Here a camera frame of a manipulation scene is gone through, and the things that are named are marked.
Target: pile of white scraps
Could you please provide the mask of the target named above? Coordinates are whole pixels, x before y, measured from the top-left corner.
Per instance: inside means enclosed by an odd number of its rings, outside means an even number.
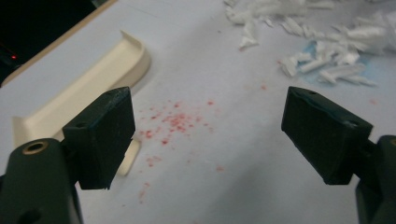
[[[265,21],[273,27],[272,18],[283,17],[281,25],[291,35],[305,37],[315,43],[313,52],[299,52],[279,61],[284,73],[290,77],[319,71],[318,81],[336,84],[345,80],[353,84],[375,86],[373,81],[360,76],[365,65],[359,63],[361,53],[383,54],[383,50],[396,50],[396,12],[389,16],[381,12],[370,18],[358,17],[350,27],[334,25],[336,33],[325,34],[294,20],[304,16],[309,8],[333,9],[334,2],[317,0],[256,0],[247,5],[247,10],[236,12],[234,0],[224,0],[226,16],[233,24],[244,25],[240,49],[258,45],[255,37],[254,19]]]

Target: beige plastic piece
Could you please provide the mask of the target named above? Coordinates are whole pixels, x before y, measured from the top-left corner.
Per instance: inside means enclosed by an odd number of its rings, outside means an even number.
[[[91,69],[58,96],[28,118],[13,118],[14,145],[54,137],[63,139],[62,127],[105,91],[133,86],[149,69],[150,57],[145,46],[122,32],[122,40]],[[120,166],[120,175],[127,175],[139,151],[133,140]]]
[[[140,142],[136,139],[132,140],[131,145],[129,145],[128,150],[125,152],[125,158],[117,171],[117,175],[128,175],[139,150]]]

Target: white table surface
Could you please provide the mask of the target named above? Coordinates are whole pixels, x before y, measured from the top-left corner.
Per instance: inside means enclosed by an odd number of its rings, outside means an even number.
[[[395,10],[396,1],[337,3],[306,23],[330,31],[378,9]],[[110,190],[79,191],[86,224],[358,223],[357,178],[325,186],[281,132],[287,89],[318,91],[366,119],[376,142],[396,134],[396,54],[366,57],[376,88],[291,79],[276,61],[308,41],[258,23],[260,45],[241,52],[242,28],[227,21],[220,0],[120,0],[0,89],[0,174],[14,149],[11,118],[29,116],[88,70],[120,30],[152,57],[132,88],[142,149]]]

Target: red stain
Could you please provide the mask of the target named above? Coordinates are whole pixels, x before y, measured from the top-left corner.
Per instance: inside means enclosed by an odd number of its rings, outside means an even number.
[[[151,138],[152,137],[152,131],[146,131],[146,137]]]
[[[207,105],[214,105],[213,100],[205,102]],[[140,118],[142,123],[147,123],[150,129],[139,131],[138,133],[142,139],[152,139],[161,142],[162,146],[170,143],[174,134],[182,133],[185,136],[191,136],[189,130],[195,128],[197,123],[204,123],[204,118],[200,115],[200,112],[207,110],[207,107],[195,106],[191,107],[185,105],[183,102],[172,102],[167,101],[167,105],[152,106],[148,110],[142,110],[142,113],[155,113],[145,118]],[[205,122],[204,126],[208,128],[210,132],[213,132],[213,128],[210,128],[210,124]]]
[[[146,182],[143,186],[143,189],[139,191],[139,202],[143,203],[143,198],[146,195],[146,190],[149,188],[149,183]]]
[[[216,171],[217,172],[223,172],[224,171],[224,167],[218,165],[218,167],[216,167]]]
[[[374,99],[371,99],[371,100],[370,100],[370,104],[372,104],[372,105],[376,105],[376,104],[377,104],[377,102],[376,102],[376,100],[374,100]]]
[[[162,161],[162,160],[163,160],[163,159],[161,159],[160,157],[153,156],[153,157],[148,157],[148,158],[146,159],[146,162],[148,163],[148,166],[149,166],[149,167],[153,167],[153,166],[154,166],[154,163],[159,162],[159,161]]]
[[[163,146],[165,146],[166,144],[169,143],[169,139],[164,138],[164,139],[162,140],[162,143],[163,143]]]

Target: metal screw hole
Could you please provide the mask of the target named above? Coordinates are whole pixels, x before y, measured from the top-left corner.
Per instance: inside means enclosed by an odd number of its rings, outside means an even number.
[[[48,145],[49,145],[48,142],[34,142],[29,146],[27,146],[26,148],[24,148],[22,153],[24,155],[34,155],[46,149]]]

